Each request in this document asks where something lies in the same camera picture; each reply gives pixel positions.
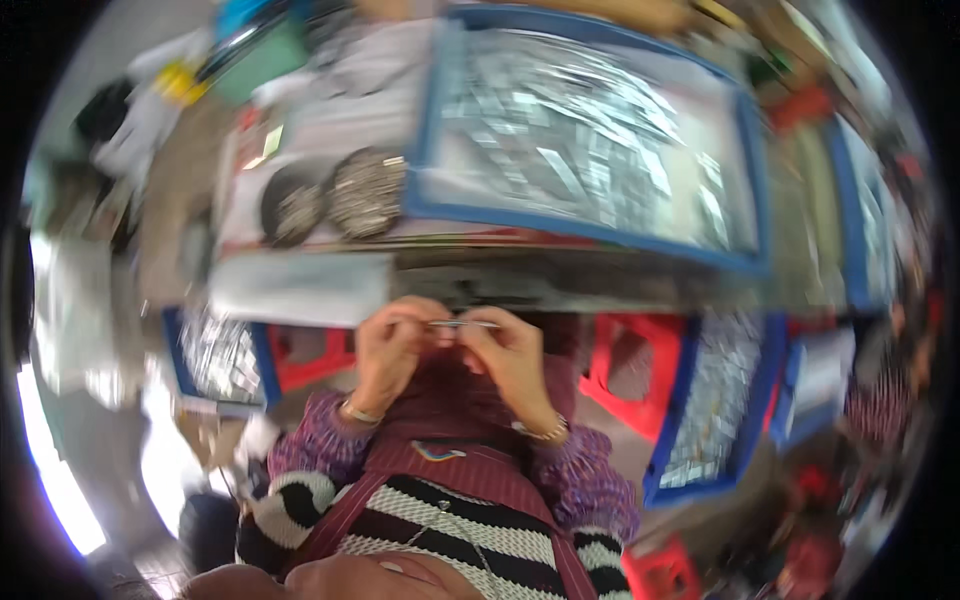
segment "hand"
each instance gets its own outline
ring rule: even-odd
[[[477,324],[458,330],[466,347],[464,364],[474,373],[490,374],[500,396],[520,421],[535,434],[560,427],[543,381],[543,336],[539,329],[501,308],[485,306],[460,315],[462,321],[487,321],[491,329]],[[565,436],[558,439],[563,443]]]
[[[371,417],[383,417],[410,383],[420,353],[453,345],[450,329],[426,330],[427,322],[450,318],[450,312],[439,302],[406,296],[360,323],[356,331],[359,383],[350,397],[350,407]]]

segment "black and white striped sweater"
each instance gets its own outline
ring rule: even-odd
[[[319,472],[280,475],[240,524],[237,559],[277,575],[303,544],[337,494]],[[446,515],[437,517],[441,502]],[[408,541],[424,526],[413,544]],[[623,543],[610,531],[582,527],[571,532],[577,556],[602,600],[631,598],[620,566]],[[473,545],[490,565],[491,580]],[[456,568],[488,600],[566,598],[557,570],[550,528],[506,506],[464,496],[409,475],[394,475],[352,522],[337,552],[385,551],[428,554]],[[497,590],[492,589],[492,582]]]

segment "necklace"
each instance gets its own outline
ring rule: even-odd
[[[433,518],[427,521],[427,523],[424,524],[420,528],[420,530],[416,534],[414,534],[414,536],[410,538],[404,545],[413,547],[414,542],[417,541],[417,539],[419,539],[420,536],[422,536],[423,533],[426,532],[426,530],[430,529],[431,527],[436,525],[438,522],[440,522],[440,519],[443,518],[445,515],[449,515],[447,511],[450,508],[450,502],[448,500],[441,500],[440,502],[437,503],[437,507],[440,508],[440,511],[436,513],[433,516]],[[487,562],[487,557],[484,556],[483,550],[481,550],[480,546],[475,541],[473,541],[473,536],[471,536],[463,527],[460,526],[460,523],[458,523],[454,519],[451,519],[450,523],[454,527],[456,527],[457,531],[459,531],[460,534],[467,541],[470,542],[470,545],[473,546],[473,551],[476,552],[477,556],[480,557],[480,562],[483,563],[483,568],[485,571],[487,571],[487,581],[490,583],[490,588],[493,591],[493,598],[494,600],[500,600],[501,598],[500,590],[496,585],[496,578],[493,577],[493,569],[490,568],[490,563]]]

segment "woman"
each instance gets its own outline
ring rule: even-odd
[[[271,451],[269,494],[238,533],[247,565],[186,597],[631,597],[635,491],[606,436],[567,425],[572,351],[544,354],[541,331],[498,308],[427,325],[452,318],[407,297],[360,325],[356,390],[311,397]]]

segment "purple sleeve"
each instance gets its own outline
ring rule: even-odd
[[[538,446],[533,481],[565,530],[602,527],[629,542],[639,529],[640,511],[634,484],[610,466],[611,450],[604,434],[571,425],[563,446]]]
[[[267,456],[271,479],[294,470],[321,472],[337,486],[359,478],[375,429],[345,423],[337,412],[343,399],[333,391],[310,397],[297,431],[281,438]]]

